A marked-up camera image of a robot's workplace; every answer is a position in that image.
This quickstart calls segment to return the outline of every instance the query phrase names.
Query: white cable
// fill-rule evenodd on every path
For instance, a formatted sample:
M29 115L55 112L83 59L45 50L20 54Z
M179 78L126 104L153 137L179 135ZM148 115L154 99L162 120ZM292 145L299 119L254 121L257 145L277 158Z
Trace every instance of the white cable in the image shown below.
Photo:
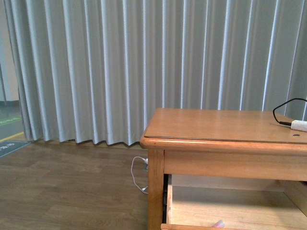
M148 188L148 186L146 186L145 188L140 188L140 187L135 183L135 179L134 179L134 176L133 176L132 169L133 169L134 160L135 160L136 158L141 158L144 162L148 162L148 160L147 160L147 159L144 159L143 157L134 157L133 160L132 160L132 164L131 164L131 175L132 175L133 182L134 182L135 186L137 186L138 189L139 189L142 193L148 194L147 192L144 192L144 191L146 190L146 188Z

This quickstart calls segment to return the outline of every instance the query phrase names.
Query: power cord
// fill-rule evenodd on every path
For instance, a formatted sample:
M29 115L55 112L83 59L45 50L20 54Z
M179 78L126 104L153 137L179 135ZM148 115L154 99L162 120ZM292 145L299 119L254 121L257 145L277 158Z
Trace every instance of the power cord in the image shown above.
M134 163L134 160L135 160L136 158L142 159L146 164L148 164L148 159L145 159L145 158L143 158L143 157L134 157L133 160L132 160L132 164L131 164L131 175L132 175L132 178L133 178L133 183L135 184L135 186L138 187L138 189L139 189L142 193L148 194L147 192L145 192L145 190L146 190L146 188L148 188L148 186L146 186L146 187L144 187L144 188L140 188L140 187L135 183L135 179L134 179L132 170L133 170L133 163Z
M275 110L284 106L285 104L291 102L291 101L294 101L294 100L299 100L299 101L304 101L304 102L307 102L306 99L303 99L303 98L293 98L289 101L286 101L285 103L282 103L281 105L277 106L276 108L273 109L273 116L274 116L274 119L281 125L284 125L284 126L291 126L291 129L294 129L294 130L299 130L299 131L303 131L303 132L307 132L307 121L299 121L299 120L294 120L292 122L285 122L285 121L279 121L277 120L277 117L275 115Z

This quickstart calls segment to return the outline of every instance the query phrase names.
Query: gray curtain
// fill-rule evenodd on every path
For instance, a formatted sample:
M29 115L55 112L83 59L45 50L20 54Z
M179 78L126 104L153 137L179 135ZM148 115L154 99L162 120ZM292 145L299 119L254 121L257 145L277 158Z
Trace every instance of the gray curtain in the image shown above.
M157 107L307 97L303 0L5 0L28 139L139 141ZM279 110L306 119L300 103Z

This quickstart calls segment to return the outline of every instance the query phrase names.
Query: wooden floor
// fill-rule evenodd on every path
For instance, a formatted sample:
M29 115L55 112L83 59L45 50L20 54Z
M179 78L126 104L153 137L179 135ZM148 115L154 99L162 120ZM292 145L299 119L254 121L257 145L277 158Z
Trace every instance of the wooden floor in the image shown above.
M147 151L33 143L0 158L1 230L145 230ZM140 186L143 162L135 161Z

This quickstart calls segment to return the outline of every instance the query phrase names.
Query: white plug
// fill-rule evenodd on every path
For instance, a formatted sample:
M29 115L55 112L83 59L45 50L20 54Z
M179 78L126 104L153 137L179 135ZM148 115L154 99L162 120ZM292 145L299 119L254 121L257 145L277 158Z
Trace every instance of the white plug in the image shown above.
M294 120L291 123L291 129L307 132L307 121Z

